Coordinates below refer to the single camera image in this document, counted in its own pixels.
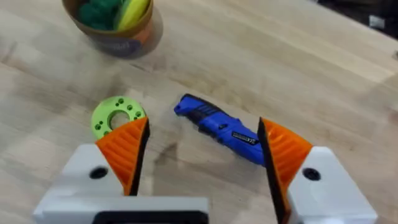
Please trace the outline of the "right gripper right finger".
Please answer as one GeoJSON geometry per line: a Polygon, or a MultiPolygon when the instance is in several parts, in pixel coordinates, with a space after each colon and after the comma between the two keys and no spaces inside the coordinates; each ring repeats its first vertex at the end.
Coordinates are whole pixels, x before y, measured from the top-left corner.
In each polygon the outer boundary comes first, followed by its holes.
{"type": "Polygon", "coordinates": [[[278,223],[376,223],[378,215],[333,151],[260,118],[257,136],[278,223]]]}

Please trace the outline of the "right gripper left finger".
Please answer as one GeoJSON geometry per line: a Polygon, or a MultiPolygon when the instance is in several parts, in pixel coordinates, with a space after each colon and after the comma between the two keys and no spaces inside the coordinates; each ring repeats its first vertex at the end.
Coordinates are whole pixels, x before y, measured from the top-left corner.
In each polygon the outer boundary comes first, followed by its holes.
{"type": "Polygon", "coordinates": [[[36,220],[93,220],[137,195],[149,119],[130,121],[78,146],[33,211],[36,220]]]}

